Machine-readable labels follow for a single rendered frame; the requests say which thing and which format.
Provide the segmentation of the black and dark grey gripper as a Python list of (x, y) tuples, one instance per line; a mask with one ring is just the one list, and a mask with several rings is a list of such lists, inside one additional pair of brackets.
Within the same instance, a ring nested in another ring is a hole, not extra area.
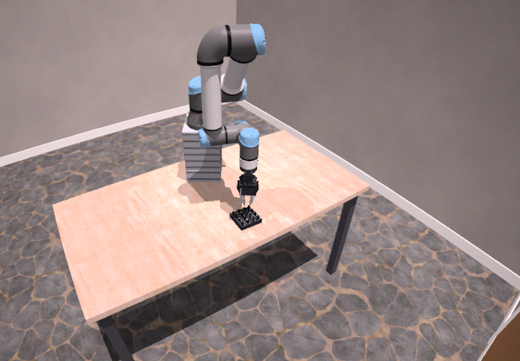
[(237, 191), (239, 192), (240, 199), (244, 206), (246, 203), (245, 196), (250, 196), (249, 206), (251, 206), (255, 199), (256, 193), (258, 192), (258, 180), (256, 180), (257, 177), (255, 174), (253, 174), (253, 172), (257, 170), (257, 167), (251, 171), (240, 167), (240, 170), (243, 172), (243, 174), (239, 177), (240, 180), (237, 180)]

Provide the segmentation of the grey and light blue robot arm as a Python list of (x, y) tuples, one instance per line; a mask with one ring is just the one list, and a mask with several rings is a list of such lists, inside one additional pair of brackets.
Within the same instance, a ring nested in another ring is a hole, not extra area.
[[(245, 99), (246, 70), (257, 55), (263, 54), (265, 34), (259, 24), (215, 26), (203, 37), (198, 48), (197, 64), (201, 76), (189, 82), (188, 127), (198, 130), (202, 147), (238, 143), (239, 165), (248, 171), (256, 168), (260, 160), (259, 132), (243, 120), (222, 127), (222, 103)], [(229, 58), (225, 74), (221, 76), (224, 57)]]

